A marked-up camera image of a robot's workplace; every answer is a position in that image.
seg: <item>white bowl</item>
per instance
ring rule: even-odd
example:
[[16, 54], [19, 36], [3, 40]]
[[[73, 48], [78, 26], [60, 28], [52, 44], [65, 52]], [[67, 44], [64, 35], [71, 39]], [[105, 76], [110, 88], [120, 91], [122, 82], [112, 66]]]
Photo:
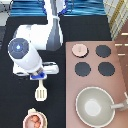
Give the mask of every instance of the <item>white bowl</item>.
[[76, 111], [79, 118], [91, 127], [105, 127], [115, 116], [112, 97], [99, 87], [87, 87], [76, 98]]

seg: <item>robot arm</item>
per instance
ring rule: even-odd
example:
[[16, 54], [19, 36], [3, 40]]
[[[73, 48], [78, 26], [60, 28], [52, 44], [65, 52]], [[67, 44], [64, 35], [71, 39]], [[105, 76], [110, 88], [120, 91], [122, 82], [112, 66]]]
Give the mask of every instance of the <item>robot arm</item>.
[[44, 79], [47, 74], [56, 74], [59, 68], [55, 62], [42, 62], [37, 50], [56, 51], [62, 46], [63, 35], [55, 1], [45, 0], [47, 25], [21, 25], [8, 45], [8, 53], [14, 62], [13, 73], [30, 75], [31, 79]]

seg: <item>black countertop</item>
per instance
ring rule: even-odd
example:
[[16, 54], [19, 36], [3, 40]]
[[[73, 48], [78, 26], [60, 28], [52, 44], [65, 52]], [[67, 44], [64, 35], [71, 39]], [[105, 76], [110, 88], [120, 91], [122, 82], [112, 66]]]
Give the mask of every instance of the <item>black countertop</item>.
[[9, 17], [6, 23], [4, 42], [0, 51], [0, 128], [22, 128], [27, 111], [35, 108], [48, 119], [48, 128], [66, 128], [66, 58], [67, 41], [111, 41], [107, 16], [61, 17], [64, 35], [63, 46], [55, 51], [39, 51], [44, 62], [56, 62], [60, 72], [48, 75], [44, 86], [48, 98], [44, 102], [35, 100], [38, 81], [19, 80], [12, 74], [13, 62], [7, 46], [14, 31], [22, 24], [47, 24], [46, 17]]

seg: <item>blue light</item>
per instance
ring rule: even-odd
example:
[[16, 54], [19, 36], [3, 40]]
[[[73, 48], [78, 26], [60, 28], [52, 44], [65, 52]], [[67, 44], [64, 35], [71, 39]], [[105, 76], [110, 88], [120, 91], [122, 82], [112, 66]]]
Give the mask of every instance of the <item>blue light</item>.
[[20, 49], [20, 45], [17, 45], [17, 47], [16, 47], [17, 49]]

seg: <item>spatula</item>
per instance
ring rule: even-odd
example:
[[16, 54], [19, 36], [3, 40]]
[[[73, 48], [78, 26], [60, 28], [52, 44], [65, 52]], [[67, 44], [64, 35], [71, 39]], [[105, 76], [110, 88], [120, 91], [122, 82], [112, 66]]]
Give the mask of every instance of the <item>spatula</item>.
[[39, 87], [35, 91], [35, 98], [37, 101], [44, 101], [47, 99], [47, 89], [43, 85], [43, 80], [39, 80]]

